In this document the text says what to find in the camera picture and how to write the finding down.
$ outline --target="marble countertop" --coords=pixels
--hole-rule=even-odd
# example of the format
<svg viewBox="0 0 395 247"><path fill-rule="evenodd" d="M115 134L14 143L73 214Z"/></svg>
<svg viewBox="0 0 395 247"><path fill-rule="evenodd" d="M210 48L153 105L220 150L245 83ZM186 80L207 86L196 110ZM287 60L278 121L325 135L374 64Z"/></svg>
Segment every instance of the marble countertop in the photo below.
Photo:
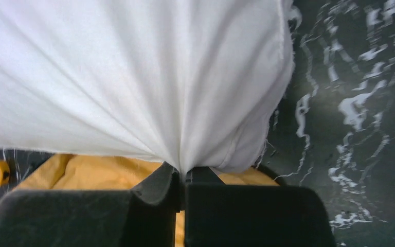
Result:
<svg viewBox="0 0 395 247"><path fill-rule="evenodd" d="M262 165L319 194L339 246L395 246L395 0L295 6L296 69ZM0 198L50 156L0 150L16 171Z"/></svg>

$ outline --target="marble table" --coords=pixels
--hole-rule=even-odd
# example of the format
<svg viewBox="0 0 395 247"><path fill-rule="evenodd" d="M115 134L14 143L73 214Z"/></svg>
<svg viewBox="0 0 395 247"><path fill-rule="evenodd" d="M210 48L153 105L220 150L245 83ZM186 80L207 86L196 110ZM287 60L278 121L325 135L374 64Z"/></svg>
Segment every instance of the marble table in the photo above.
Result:
<svg viewBox="0 0 395 247"><path fill-rule="evenodd" d="M261 165L319 194L339 246L395 246L395 0L295 6L296 69ZM16 171L0 198L50 156L0 150Z"/></svg>

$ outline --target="yellow fabric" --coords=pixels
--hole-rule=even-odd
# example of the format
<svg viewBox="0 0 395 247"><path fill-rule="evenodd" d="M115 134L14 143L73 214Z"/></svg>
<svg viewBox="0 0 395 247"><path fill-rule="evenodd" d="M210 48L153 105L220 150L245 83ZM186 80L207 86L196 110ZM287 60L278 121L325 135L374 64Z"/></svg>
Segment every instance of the yellow fabric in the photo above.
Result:
<svg viewBox="0 0 395 247"><path fill-rule="evenodd" d="M18 189L130 189L161 163L123 157L56 154L22 181ZM221 174L226 184L277 185L250 168L241 174ZM176 216L175 246L184 246L184 212Z"/></svg>

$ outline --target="black marble surface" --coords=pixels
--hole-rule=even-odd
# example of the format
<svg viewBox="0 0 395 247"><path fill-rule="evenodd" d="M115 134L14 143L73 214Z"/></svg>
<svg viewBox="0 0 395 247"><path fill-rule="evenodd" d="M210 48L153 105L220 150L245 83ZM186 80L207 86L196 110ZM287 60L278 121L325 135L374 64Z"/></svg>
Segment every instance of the black marble surface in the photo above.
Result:
<svg viewBox="0 0 395 247"><path fill-rule="evenodd" d="M339 246L395 246L395 0L295 6L296 69L262 165L319 194ZM16 171L0 198L50 156L0 150Z"/></svg>

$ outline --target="white cloth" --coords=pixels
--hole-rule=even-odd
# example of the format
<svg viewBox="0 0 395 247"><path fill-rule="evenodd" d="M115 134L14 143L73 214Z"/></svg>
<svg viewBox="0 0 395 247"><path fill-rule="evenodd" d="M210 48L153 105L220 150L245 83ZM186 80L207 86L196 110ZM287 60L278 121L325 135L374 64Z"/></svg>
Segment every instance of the white cloth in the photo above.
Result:
<svg viewBox="0 0 395 247"><path fill-rule="evenodd" d="M244 170L291 78L290 7L0 0L0 148Z"/></svg>

